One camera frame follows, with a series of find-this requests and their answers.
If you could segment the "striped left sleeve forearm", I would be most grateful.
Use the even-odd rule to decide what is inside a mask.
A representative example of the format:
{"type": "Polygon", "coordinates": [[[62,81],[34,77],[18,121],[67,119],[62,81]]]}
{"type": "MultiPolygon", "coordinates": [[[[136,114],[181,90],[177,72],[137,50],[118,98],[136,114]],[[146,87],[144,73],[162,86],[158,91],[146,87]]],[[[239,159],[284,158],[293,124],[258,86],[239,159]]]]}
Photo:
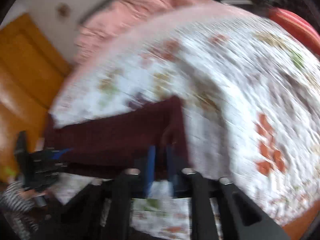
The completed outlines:
{"type": "Polygon", "coordinates": [[[14,180],[1,190],[1,211],[4,212],[5,218],[9,220],[10,226],[20,239],[30,239],[39,226],[29,214],[32,209],[21,210],[16,204],[15,194],[19,189],[23,189],[22,183],[14,180]]]}

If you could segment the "left hand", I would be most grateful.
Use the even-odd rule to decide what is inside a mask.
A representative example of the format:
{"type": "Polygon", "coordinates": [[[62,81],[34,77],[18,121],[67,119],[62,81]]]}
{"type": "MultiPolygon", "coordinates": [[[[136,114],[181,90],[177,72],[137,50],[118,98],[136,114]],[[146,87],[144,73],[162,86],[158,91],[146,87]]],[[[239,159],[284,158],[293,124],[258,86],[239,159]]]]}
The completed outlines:
{"type": "Polygon", "coordinates": [[[21,210],[31,210],[35,207],[47,207],[48,190],[38,192],[36,190],[24,191],[19,189],[15,194],[15,202],[21,210]]]}

